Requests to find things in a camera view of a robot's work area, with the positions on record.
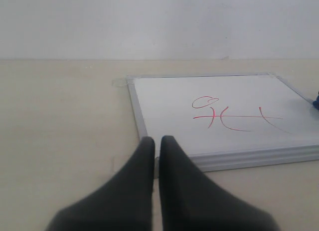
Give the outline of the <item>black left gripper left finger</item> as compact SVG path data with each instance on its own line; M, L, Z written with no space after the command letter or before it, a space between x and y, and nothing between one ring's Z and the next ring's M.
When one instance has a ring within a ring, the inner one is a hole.
M150 231L155 143L143 137L126 164L102 187L60 210L48 231Z

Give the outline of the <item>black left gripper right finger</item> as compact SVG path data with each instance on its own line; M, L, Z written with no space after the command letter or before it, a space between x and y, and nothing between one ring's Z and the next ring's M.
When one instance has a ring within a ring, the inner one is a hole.
M173 136L160 145L159 195L165 231L277 231L267 212L210 180Z

